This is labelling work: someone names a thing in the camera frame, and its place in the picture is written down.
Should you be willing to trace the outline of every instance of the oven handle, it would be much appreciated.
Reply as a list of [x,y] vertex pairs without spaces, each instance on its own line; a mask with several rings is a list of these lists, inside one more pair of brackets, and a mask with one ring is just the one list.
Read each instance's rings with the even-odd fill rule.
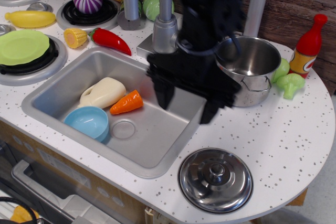
[[77,223],[78,218],[85,218],[92,223],[120,224],[78,195],[70,195],[65,199],[61,199],[47,188],[32,180],[25,172],[31,173],[32,169],[28,162],[21,160],[13,167],[12,177],[33,195],[62,214],[65,218],[73,221],[73,223]]

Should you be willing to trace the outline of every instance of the blue bowl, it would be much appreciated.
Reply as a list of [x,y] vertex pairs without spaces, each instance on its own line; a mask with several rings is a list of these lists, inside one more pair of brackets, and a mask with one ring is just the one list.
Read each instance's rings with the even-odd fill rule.
[[85,106],[70,112],[64,123],[102,142],[109,133],[109,120],[104,110]]

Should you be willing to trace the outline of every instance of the green plate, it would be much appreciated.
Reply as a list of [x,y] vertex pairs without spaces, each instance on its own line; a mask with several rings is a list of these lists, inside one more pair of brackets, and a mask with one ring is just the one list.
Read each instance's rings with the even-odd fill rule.
[[11,31],[0,36],[0,64],[14,66],[29,63],[41,57],[49,46],[49,37],[40,31]]

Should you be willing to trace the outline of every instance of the ketchup bottle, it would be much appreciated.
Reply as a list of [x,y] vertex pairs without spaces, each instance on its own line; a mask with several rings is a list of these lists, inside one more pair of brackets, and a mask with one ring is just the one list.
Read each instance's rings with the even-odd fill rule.
[[306,78],[320,52],[322,45],[321,29],[328,18],[324,14],[316,14],[312,28],[299,39],[292,59],[289,73],[297,73]]

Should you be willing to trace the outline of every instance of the red chili pepper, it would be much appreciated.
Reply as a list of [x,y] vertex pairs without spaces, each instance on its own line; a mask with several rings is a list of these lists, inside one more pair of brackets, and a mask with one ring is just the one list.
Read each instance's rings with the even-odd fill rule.
[[111,31],[96,28],[89,33],[89,36],[91,37],[91,40],[99,46],[113,48],[127,55],[132,55],[126,42]]

